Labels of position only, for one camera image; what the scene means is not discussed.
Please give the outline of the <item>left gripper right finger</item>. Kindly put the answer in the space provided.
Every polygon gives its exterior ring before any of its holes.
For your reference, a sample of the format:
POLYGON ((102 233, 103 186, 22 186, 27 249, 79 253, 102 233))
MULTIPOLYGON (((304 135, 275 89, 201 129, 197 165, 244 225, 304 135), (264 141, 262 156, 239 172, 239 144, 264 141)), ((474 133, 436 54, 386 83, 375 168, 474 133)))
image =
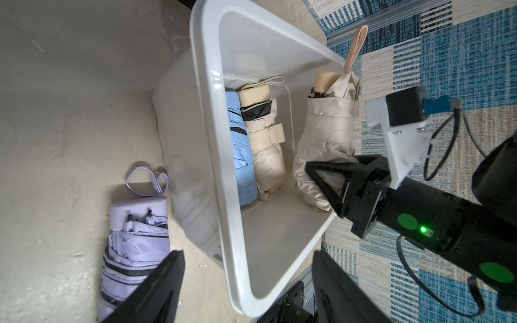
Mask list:
POLYGON ((324 250, 313 255, 312 280, 320 322, 390 322, 324 250))

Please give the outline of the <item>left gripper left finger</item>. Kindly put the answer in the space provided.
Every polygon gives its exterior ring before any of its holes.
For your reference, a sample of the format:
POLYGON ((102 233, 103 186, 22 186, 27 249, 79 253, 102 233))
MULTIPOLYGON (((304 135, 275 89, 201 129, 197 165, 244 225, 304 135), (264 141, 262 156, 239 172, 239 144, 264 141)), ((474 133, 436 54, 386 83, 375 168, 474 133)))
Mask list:
POLYGON ((105 322, 173 323, 185 271, 184 252, 172 251, 105 322))

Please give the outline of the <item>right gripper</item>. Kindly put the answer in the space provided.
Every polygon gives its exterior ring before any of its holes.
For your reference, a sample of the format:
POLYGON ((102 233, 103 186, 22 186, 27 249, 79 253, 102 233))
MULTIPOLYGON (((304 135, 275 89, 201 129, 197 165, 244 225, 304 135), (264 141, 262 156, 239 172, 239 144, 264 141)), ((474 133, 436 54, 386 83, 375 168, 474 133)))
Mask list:
POLYGON ((376 206, 391 181, 388 160, 380 155, 359 155, 308 161, 305 172, 337 216, 352 222, 351 232, 365 238, 375 224, 376 206), (319 172, 338 174, 343 178, 339 193, 321 178, 319 172))

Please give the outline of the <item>beige umbrella wooden handle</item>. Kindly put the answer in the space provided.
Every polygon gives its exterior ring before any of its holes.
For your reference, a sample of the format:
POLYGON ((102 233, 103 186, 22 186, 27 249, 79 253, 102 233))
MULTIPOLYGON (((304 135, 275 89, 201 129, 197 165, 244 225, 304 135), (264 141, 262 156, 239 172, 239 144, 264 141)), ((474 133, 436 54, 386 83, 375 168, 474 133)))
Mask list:
POLYGON ((354 34, 343 72, 320 72, 309 95, 304 132, 294 158, 293 176, 304 202, 318 211, 331 212, 319 187, 305 172, 307 162, 354 156, 353 134, 359 109, 360 78, 352 71, 368 34, 367 25, 354 34))

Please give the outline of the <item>white plastic storage box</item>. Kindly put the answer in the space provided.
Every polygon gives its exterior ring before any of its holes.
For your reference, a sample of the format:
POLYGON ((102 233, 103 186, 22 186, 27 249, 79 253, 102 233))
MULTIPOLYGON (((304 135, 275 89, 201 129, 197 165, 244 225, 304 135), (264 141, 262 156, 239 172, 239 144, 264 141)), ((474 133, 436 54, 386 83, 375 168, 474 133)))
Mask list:
POLYGON ((344 59, 252 1, 197 1, 190 48, 153 92, 173 215, 262 316, 332 221, 292 174, 316 76, 344 59))

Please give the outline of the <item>beige umbrella black tip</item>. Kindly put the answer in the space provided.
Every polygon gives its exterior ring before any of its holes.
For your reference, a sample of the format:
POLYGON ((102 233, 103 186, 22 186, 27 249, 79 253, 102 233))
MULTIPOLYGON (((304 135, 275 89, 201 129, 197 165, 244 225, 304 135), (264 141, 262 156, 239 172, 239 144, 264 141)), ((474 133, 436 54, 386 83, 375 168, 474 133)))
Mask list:
POLYGON ((240 111, 244 119, 250 148, 258 198, 262 201, 276 193, 284 184, 287 172, 281 144, 284 128, 276 122, 277 100, 271 96, 271 84, 284 83, 280 75, 257 83, 249 83, 238 91, 240 111))

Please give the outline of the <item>light blue umbrella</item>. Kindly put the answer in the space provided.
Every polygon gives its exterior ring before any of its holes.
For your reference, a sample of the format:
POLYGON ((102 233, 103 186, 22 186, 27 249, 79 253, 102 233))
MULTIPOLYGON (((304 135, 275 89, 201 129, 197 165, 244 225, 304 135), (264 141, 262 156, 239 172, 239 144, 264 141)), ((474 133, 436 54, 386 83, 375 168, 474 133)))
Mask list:
POLYGON ((238 94, 233 91, 226 91, 226 102, 238 198, 242 207, 250 205, 258 199, 259 195, 254 172, 253 152, 250 147, 247 128, 240 111, 238 94))

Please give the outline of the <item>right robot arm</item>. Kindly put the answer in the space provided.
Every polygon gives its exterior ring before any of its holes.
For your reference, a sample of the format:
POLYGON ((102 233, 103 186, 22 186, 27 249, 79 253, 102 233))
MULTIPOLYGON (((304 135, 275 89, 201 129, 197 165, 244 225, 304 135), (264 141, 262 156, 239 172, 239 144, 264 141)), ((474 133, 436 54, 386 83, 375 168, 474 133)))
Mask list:
POLYGON ((310 161, 305 170, 357 237, 377 223, 390 227, 496 290, 500 310, 516 311, 515 136, 474 173, 476 203, 410 178, 392 189, 388 160, 379 155, 356 163, 310 161))

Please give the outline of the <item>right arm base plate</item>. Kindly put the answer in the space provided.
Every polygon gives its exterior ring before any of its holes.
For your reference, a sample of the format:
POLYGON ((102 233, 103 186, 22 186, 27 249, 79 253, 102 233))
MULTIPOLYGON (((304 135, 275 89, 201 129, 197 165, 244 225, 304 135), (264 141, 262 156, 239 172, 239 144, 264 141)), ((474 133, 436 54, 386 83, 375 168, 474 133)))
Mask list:
POLYGON ((304 295, 304 283, 296 282, 279 300, 276 301, 260 318, 258 323, 311 323, 320 322, 317 310, 311 314, 304 309, 308 302, 304 295))

